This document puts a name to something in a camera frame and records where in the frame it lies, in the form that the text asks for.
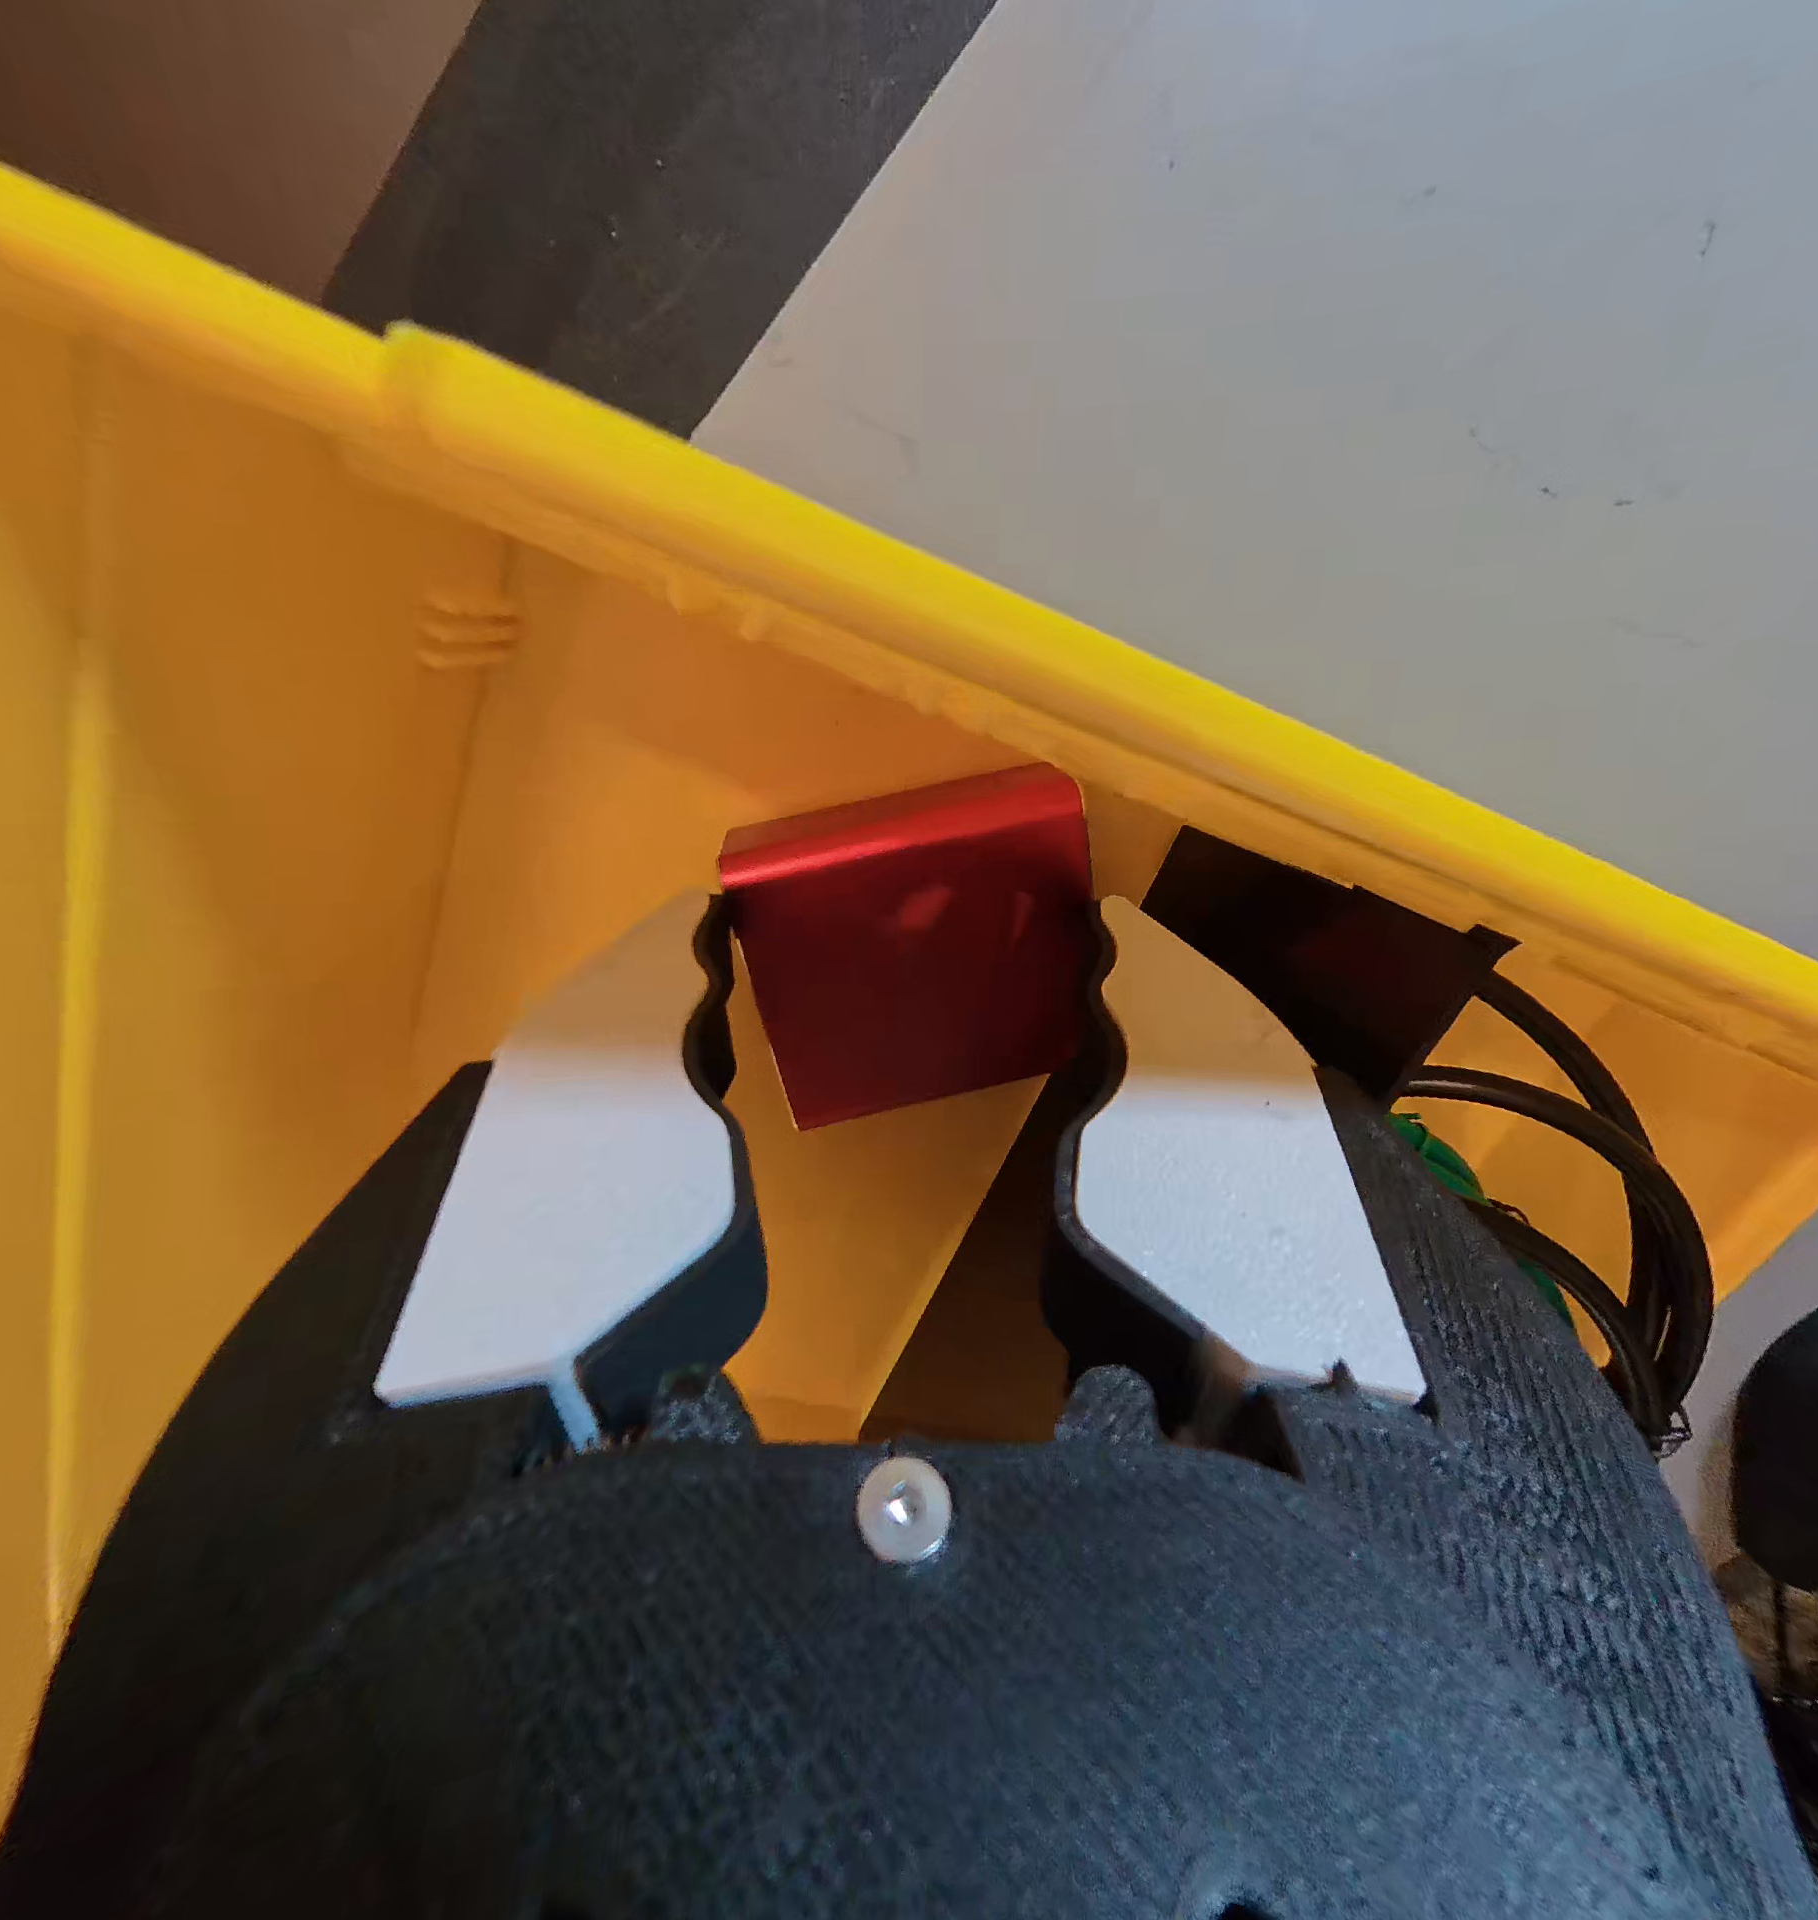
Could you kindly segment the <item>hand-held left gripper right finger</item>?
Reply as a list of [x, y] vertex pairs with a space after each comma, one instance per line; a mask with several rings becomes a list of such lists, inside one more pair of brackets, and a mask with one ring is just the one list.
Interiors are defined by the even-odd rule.
[[1311, 1385], [1424, 1402], [1308, 1045], [1124, 896], [1094, 909], [1083, 1012], [1045, 1234], [1045, 1325], [1070, 1378], [1135, 1371], [1156, 1412]]

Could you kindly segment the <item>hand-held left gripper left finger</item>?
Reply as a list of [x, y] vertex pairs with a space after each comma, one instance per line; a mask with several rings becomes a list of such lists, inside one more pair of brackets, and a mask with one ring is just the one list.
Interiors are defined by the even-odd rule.
[[373, 1366], [381, 1409], [538, 1389], [590, 1450], [745, 1347], [768, 1253], [726, 1106], [728, 991], [726, 899], [683, 892], [516, 1022]]

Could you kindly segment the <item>red ethernet splitter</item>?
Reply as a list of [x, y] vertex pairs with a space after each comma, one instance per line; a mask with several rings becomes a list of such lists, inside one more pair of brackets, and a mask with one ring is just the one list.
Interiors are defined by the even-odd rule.
[[1050, 1077], [1079, 1050], [1094, 855], [1055, 767], [733, 825], [718, 874], [798, 1128]]

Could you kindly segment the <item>yellow plastic bin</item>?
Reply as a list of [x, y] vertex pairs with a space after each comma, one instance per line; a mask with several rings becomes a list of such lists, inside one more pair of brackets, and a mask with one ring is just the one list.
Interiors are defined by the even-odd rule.
[[350, 1182], [728, 825], [1053, 761], [1445, 925], [1623, 1077], [1720, 1299], [1818, 965], [456, 340], [0, 166], [0, 1836], [167, 1420]]

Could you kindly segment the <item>black rounded pad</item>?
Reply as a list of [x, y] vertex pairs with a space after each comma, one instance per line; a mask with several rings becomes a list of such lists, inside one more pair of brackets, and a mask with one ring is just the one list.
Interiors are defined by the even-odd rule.
[[1730, 1514], [1739, 1548], [1769, 1580], [1818, 1591], [1818, 1305], [1740, 1378]]

